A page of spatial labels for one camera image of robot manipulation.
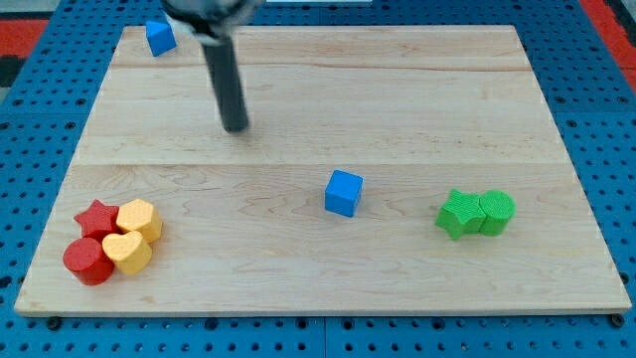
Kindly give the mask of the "grey robot arm end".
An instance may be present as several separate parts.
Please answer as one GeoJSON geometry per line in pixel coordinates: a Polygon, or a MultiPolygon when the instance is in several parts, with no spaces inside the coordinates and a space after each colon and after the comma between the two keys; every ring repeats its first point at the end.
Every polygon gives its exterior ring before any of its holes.
{"type": "Polygon", "coordinates": [[[246,24],[264,0],[161,0],[174,30],[190,34],[202,45],[219,46],[246,24]]]}

